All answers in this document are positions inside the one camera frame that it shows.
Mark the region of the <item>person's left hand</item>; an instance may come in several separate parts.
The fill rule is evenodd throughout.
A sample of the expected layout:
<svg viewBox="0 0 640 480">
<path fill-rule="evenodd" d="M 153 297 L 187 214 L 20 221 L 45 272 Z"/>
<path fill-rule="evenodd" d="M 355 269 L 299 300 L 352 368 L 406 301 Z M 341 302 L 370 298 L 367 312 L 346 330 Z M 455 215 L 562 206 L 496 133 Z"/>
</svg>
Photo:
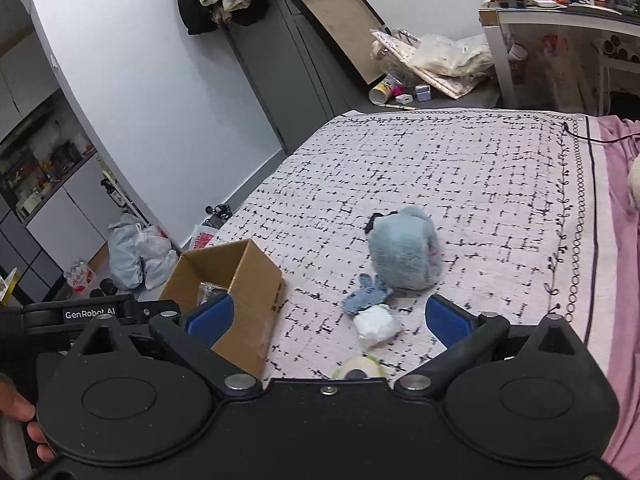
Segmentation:
<svg viewBox="0 0 640 480">
<path fill-rule="evenodd" d="M 1 375 L 0 403 L 2 414 L 19 422 L 26 422 L 27 433 L 37 445 L 37 455 L 40 460 L 45 463 L 52 462 L 55 459 L 55 454 L 38 422 L 35 421 L 36 408 L 16 390 L 13 382 L 4 375 Z"/>
</svg>

